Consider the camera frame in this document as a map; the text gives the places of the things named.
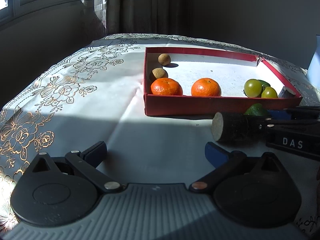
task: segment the red tray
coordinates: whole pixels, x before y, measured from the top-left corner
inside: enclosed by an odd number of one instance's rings
[[[255,55],[231,52],[218,49],[202,49],[202,48],[178,48],[178,47],[150,47],[146,48],[144,60],[144,102],[145,114],[148,116],[162,115],[208,115],[216,112],[236,112],[244,113],[251,105],[261,103],[265,109],[284,109],[298,106],[302,100],[300,93],[294,86],[279,73],[268,61],[261,59],[268,69],[272,71],[275,78],[286,87],[296,93],[294,98],[289,99],[265,99],[265,98],[247,98],[247,97],[193,97],[193,96],[159,96],[153,95],[150,91],[151,82],[148,73],[155,67],[154,59],[160,54],[166,53],[172,57],[174,54],[186,55],[204,55],[213,56],[212,59],[220,60],[240,60],[250,64],[256,64],[258,58]]]

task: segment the green lime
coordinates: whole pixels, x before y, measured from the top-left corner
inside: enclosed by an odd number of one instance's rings
[[[250,106],[247,111],[244,113],[245,115],[254,115],[254,116],[269,116],[269,113],[266,109],[262,107],[262,104],[257,103]]]

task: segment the round brown ball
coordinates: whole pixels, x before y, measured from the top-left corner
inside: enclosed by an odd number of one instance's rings
[[[154,82],[158,78],[167,78],[168,73],[165,71],[163,68],[155,68],[151,73],[150,73],[150,81]]]
[[[161,54],[158,57],[158,62],[161,64],[161,66],[167,66],[171,63],[171,58],[168,54]]]

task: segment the metal rivet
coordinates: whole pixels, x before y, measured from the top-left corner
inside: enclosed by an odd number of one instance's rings
[[[121,185],[118,182],[115,181],[109,181],[107,183],[104,184],[104,187],[106,189],[117,189],[119,188]]]
[[[208,186],[208,184],[206,184],[203,181],[197,181],[197,182],[192,183],[192,185],[191,185],[191,187],[193,189],[199,189],[199,190],[205,189],[205,188],[207,188],[207,186]]]

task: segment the window frame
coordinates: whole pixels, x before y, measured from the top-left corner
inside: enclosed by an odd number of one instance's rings
[[[8,0],[8,6],[0,10],[0,26],[28,13],[76,0]]]

